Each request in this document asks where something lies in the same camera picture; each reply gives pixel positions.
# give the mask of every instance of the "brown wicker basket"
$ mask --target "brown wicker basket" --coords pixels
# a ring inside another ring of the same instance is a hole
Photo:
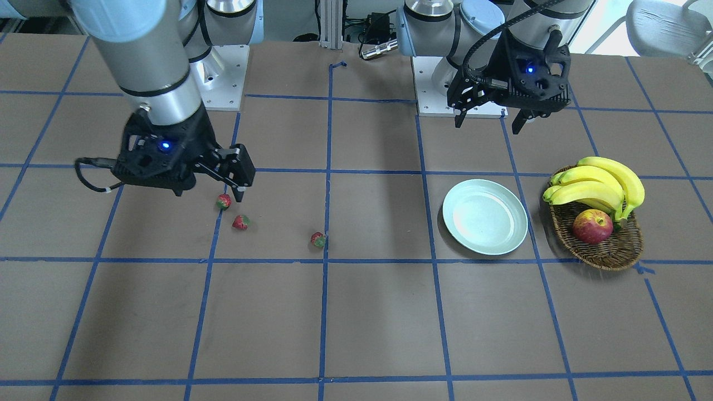
[[[574,166],[561,168],[554,174],[572,167]],[[572,233],[575,219],[587,209],[590,207],[579,202],[550,205],[555,233],[562,244],[581,261],[597,269],[624,270],[636,264],[644,250],[644,238],[636,215],[631,213],[627,220],[622,220],[621,229],[612,233],[603,242],[590,245],[578,240]]]

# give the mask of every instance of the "blue grid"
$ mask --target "blue grid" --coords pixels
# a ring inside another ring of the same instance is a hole
[[[4,34],[2,37],[0,37],[0,44],[2,41],[5,39],[6,34]],[[42,128],[34,146],[30,150],[30,153],[27,156],[27,159],[25,160],[24,163],[19,164],[19,163],[0,163],[0,168],[20,168],[20,174],[10,192],[10,195],[8,196],[2,210],[0,211],[0,220],[2,217],[4,217],[4,214],[9,207],[9,204],[14,196],[14,194],[17,191],[17,188],[22,182],[22,178],[24,177],[24,174],[27,170],[27,168],[70,168],[72,167],[71,165],[43,165],[43,164],[32,164],[31,159],[32,156],[34,155],[38,145],[40,144],[50,122],[52,117],[54,116],[56,109],[58,108],[58,105],[61,101],[61,99],[64,96],[122,96],[120,93],[94,93],[94,92],[67,92],[66,89],[68,88],[68,85],[71,82],[71,79],[73,75],[76,72],[77,66],[81,60],[81,57],[86,50],[88,41],[85,41],[84,45],[82,46],[80,53],[75,61],[75,64],[73,65],[73,68],[69,74],[69,77],[67,78],[65,85],[63,86],[62,91],[60,92],[41,92],[41,91],[0,91],[0,93],[13,93],[13,94],[45,94],[45,95],[55,95],[58,96],[57,102],[55,103],[52,111],[50,112],[50,115]],[[582,121],[583,126],[585,127],[585,130],[587,131],[588,138],[590,140],[590,143],[593,147],[593,150],[595,154],[598,154],[598,151],[596,149],[595,142],[593,140],[593,137],[591,136],[586,120],[584,118],[584,115],[582,114],[582,110],[597,110],[597,111],[619,111],[619,112],[634,112],[634,113],[654,113],[657,117],[657,120],[659,121],[659,124],[661,126],[661,129],[663,133],[666,135],[666,138],[669,142],[669,144],[672,147],[672,150],[676,154],[676,157],[681,164],[681,167],[683,167],[683,170],[686,174],[686,176],[642,176],[642,178],[649,178],[649,179],[661,179],[661,180],[687,180],[691,183],[691,185],[694,188],[694,191],[696,192],[698,199],[702,205],[702,207],[705,209],[707,215],[713,222],[713,218],[711,217],[710,210],[708,209],[706,203],[704,202],[703,198],[700,195],[700,192],[698,191],[695,181],[710,181],[713,180],[713,177],[708,177],[708,176],[691,176],[689,174],[689,171],[687,170],[683,160],[681,159],[675,144],[673,143],[672,139],[668,135],[668,132],[666,131],[666,128],[661,121],[659,114],[661,113],[690,113],[690,114],[713,114],[713,111],[683,111],[683,110],[657,110],[653,103],[651,102],[649,96],[646,93],[646,90],[644,89],[643,85],[641,84],[636,71],[634,70],[633,66],[627,59],[627,63],[632,71],[633,76],[635,77],[636,81],[639,83],[640,88],[642,92],[644,93],[651,109],[646,110],[646,109],[623,109],[623,108],[591,108],[591,107],[580,107],[576,98],[573,96],[574,100],[574,108],[578,111],[580,115],[580,119]],[[580,378],[595,378],[595,377],[681,377],[684,380],[684,383],[686,385],[686,388],[689,392],[689,396],[691,397],[691,400],[695,400],[695,395],[693,393],[693,390],[690,386],[688,377],[691,376],[713,376],[713,370],[686,370],[680,360],[680,356],[678,355],[677,349],[674,344],[674,340],[668,330],[667,323],[665,322],[664,316],[660,310],[660,307],[657,302],[657,298],[655,296],[653,287],[649,281],[648,278],[644,278],[644,283],[647,287],[647,291],[650,294],[650,297],[652,299],[653,306],[656,310],[657,316],[660,319],[662,329],[665,332],[665,335],[667,336],[667,339],[669,341],[672,353],[674,355],[674,358],[677,362],[678,365],[678,370],[653,370],[653,371],[626,371],[626,372],[621,372],[621,371],[607,371],[607,372],[572,372],[568,359],[567,359],[567,354],[565,350],[565,344],[562,339],[562,335],[559,330],[559,324],[557,320],[557,315],[555,311],[555,305],[552,300],[552,296],[550,294],[549,290],[549,285],[547,281],[547,277],[545,274],[545,271],[543,269],[543,265],[547,263],[579,263],[578,260],[573,259],[573,258],[553,258],[553,259],[545,259],[545,258],[540,258],[539,251],[538,251],[538,245],[534,236],[534,232],[532,229],[532,225],[529,225],[529,233],[530,233],[530,239],[532,240],[532,245],[533,245],[533,250],[535,252],[535,259],[517,259],[517,260],[489,260],[489,259],[438,259],[436,257],[436,250],[435,250],[435,245],[434,245],[434,228],[433,228],[433,223],[431,221],[431,210],[430,210],[430,201],[429,201],[429,194],[428,194],[428,180],[427,176],[429,175],[480,175],[480,176],[513,176],[518,184],[518,192],[520,195],[520,199],[525,205],[525,209],[527,210],[527,206],[525,203],[525,196],[523,192],[523,188],[520,182],[520,177],[521,176],[534,176],[534,177],[547,177],[550,175],[550,173],[519,173],[517,171],[517,167],[515,165],[515,158],[513,155],[513,150],[511,148],[510,140],[507,134],[507,130],[504,124],[504,119],[501,117],[501,126],[503,129],[503,135],[506,140],[506,145],[508,148],[508,154],[511,158],[511,165],[513,168],[513,172],[467,172],[467,171],[427,171],[425,162],[424,162],[424,150],[423,150],[423,143],[421,140],[421,129],[420,129],[420,122],[419,122],[419,117],[416,116],[416,130],[417,130],[417,136],[419,140],[419,156],[421,159],[421,170],[420,171],[364,171],[364,170],[332,170],[331,169],[331,134],[332,134],[332,103],[334,101],[361,101],[361,102],[374,102],[374,103],[415,103],[415,101],[411,100],[406,100],[406,99],[384,99],[384,100],[376,100],[376,99],[361,99],[361,98],[335,98],[332,96],[332,70],[336,67],[339,66],[346,66],[343,62],[336,64],[336,65],[330,65],[329,66],[329,96],[328,97],[318,97],[318,96],[273,96],[273,95],[246,95],[248,97],[267,97],[267,98],[303,98],[303,99],[312,99],[312,100],[323,100],[323,101],[328,101],[329,104],[329,112],[328,112],[328,133],[327,133],[327,168],[324,170],[319,170],[319,169],[273,169],[273,168],[263,168],[259,169],[259,171],[280,171],[280,172],[294,172],[294,173],[326,173],[327,175],[327,190],[326,190],[326,198],[325,198],[325,234],[329,232],[329,177],[332,173],[362,173],[362,174],[421,174],[422,181],[423,181],[423,186],[424,186],[424,200],[426,203],[426,214],[427,214],[427,223],[428,223],[428,228],[429,228],[429,241],[430,241],[430,246],[431,246],[431,259],[335,259],[335,258],[329,258],[329,244],[327,244],[324,248],[324,255],[322,259],[259,259],[259,258],[215,258],[215,247],[217,245],[217,239],[220,234],[220,221],[222,218],[222,213],[219,213],[218,217],[216,218],[215,221],[215,228],[214,228],[214,235],[213,235],[213,240],[211,244],[211,249],[210,249],[210,254],[208,259],[192,259],[192,258],[103,258],[101,256],[102,251],[103,251],[103,246],[106,242],[106,238],[108,236],[108,232],[111,227],[111,223],[113,220],[114,215],[116,214],[116,209],[118,207],[118,203],[120,201],[121,193],[122,190],[120,189],[117,191],[115,200],[113,202],[111,211],[108,216],[108,220],[106,223],[106,226],[103,231],[103,235],[100,241],[100,245],[98,247],[98,250],[96,252],[96,255],[93,258],[56,258],[56,257],[13,257],[13,256],[0,256],[0,261],[5,261],[5,260],[17,260],[17,261],[47,261],[47,262],[92,262],[92,268],[90,275],[87,279],[87,283],[85,286],[85,290],[83,293],[83,297],[81,300],[81,304],[79,306],[78,312],[76,314],[76,319],[73,324],[72,331],[70,333],[70,338],[68,341],[68,344],[66,346],[66,350],[64,353],[64,356],[61,361],[60,368],[58,369],[58,373],[56,376],[55,380],[0,380],[0,386],[52,386],[52,393],[50,400],[54,401],[56,399],[57,391],[60,386],[66,386],[66,385],[73,385],[73,386],[81,386],[81,385],[180,385],[180,386],[185,386],[185,400],[190,399],[190,390],[193,385],[210,385],[210,384],[317,384],[319,386],[319,396],[318,399],[319,401],[322,401],[324,398],[324,384],[326,382],[330,383],[340,383],[340,382],[423,382],[423,381],[441,381],[441,382],[447,382],[448,383],[448,396],[450,400],[454,400],[454,395],[453,395],[453,382],[459,382],[459,381],[482,381],[482,380],[547,380],[547,379],[559,379],[559,380],[564,380],[566,379],[570,385],[570,391],[572,393],[573,400],[577,400],[577,393],[575,390],[574,382],[573,379],[580,379]],[[236,121],[235,121],[235,129],[233,133],[233,142],[237,139],[237,130],[240,122],[240,114],[237,114]],[[71,353],[71,348],[73,345],[73,341],[75,339],[79,324],[81,322],[83,310],[86,306],[86,301],[88,298],[89,291],[91,289],[91,285],[93,282],[94,275],[96,273],[96,268],[99,263],[111,263],[111,262],[122,262],[122,263],[207,263],[207,268],[206,268],[206,277],[205,277],[205,287],[204,287],[204,292],[203,292],[203,297],[202,297],[202,302],[201,302],[201,308],[200,308],[200,315],[198,319],[198,324],[196,327],[196,335],[195,335],[195,341],[193,345],[193,352],[192,352],[192,357],[191,357],[191,362],[190,362],[190,369],[188,372],[188,376],[186,379],[164,379],[164,380],[139,380],[139,379],[107,379],[107,380],[67,380],[63,378],[63,373],[66,368],[66,364],[69,359],[69,355]],[[300,262],[300,263],[313,263],[313,264],[318,264],[321,263],[323,265],[323,285],[322,285],[322,321],[321,321],[321,330],[320,330],[320,355],[319,355],[319,377],[278,377],[278,378],[206,378],[206,379],[195,379],[193,377],[194,372],[195,372],[195,363],[198,359],[198,349],[200,346],[200,336],[202,332],[202,322],[205,317],[205,307],[207,305],[207,300],[208,300],[208,295],[209,295],[209,290],[210,290],[210,279],[211,279],[211,274],[212,274],[212,267],[216,263],[291,263],[291,262]],[[358,377],[325,377],[324,374],[324,361],[325,361],[325,354],[326,354],[326,329],[327,329],[327,273],[328,273],[328,265],[329,263],[369,263],[369,264],[374,264],[374,263],[430,263],[433,266],[434,270],[434,285],[435,285],[435,291],[436,291],[436,303],[437,303],[437,308],[438,308],[438,317],[439,317],[439,325],[441,329],[441,339],[442,339],[442,345],[443,345],[443,356],[444,356],[444,362],[445,362],[445,368],[446,368],[446,374],[445,375],[427,375],[427,376],[386,376],[386,377],[369,377],[369,376],[358,376]],[[563,358],[563,363],[565,366],[565,372],[564,373],[535,373],[535,374],[510,374],[510,375],[452,375],[451,374],[451,368],[450,368],[450,361],[449,361],[449,356],[448,356],[448,343],[447,343],[447,336],[446,336],[446,326],[445,322],[443,319],[443,308],[442,308],[442,303],[441,303],[441,290],[440,290],[440,285],[438,281],[438,264],[446,264],[446,263],[528,263],[528,264],[537,264],[538,268],[540,270],[540,277],[543,282],[543,287],[545,289],[545,294],[548,299],[548,305],[550,307],[550,314],[553,319],[553,325],[555,328],[555,333],[558,337],[558,342],[560,345],[560,351],[562,354]],[[713,265],[713,260],[641,260],[641,263],[643,264],[651,264],[651,265],[660,265],[660,264],[670,264],[670,265]],[[653,270],[651,269],[646,269],[642,268],[640,270],[640,273],[653,273]]]

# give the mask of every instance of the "white mounting plate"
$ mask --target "white mounting plate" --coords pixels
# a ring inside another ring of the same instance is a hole
[[[431,75],[443,57],[412,57],[416,97],[419,100],[419,115],[433,117],[453,117],[453,109],[448,107],[446,97],[436,90]],[[500,118],[502,112],[508,115],[508,109],[493,102],[488,102],[468,110],[466,118]]]
[[[216,46],[213,51],[217,51],[225,61],[226,75],[232,79],[221,80],[220,85],[210,86],[210,88],[203,85],[198,86],[205,108],[207,110],[240,111],[250,47],[242,44]]]

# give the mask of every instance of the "round plate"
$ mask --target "round plate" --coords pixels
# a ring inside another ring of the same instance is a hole
[[[443,220],[458,242],[484,255],[511,252],[528,232],[518,197],[488,180],[468,180],[451,188],[443,200]]]

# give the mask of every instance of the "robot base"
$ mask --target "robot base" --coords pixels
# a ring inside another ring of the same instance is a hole
[[[191,63],[207,110],[240,111],[249,55],[247,45],[215,46],[203,60]]]
[[[434,71],[443,57],[413,57],[414,82],[416,97],[419,100],[419,115],[432,117],[453,117],[453,109],[448,107],[446,96],[433,83]],[[488,102],[468,110],[468,118],[500,118],[502,112],[508,115],[508,109],[493,102]]]

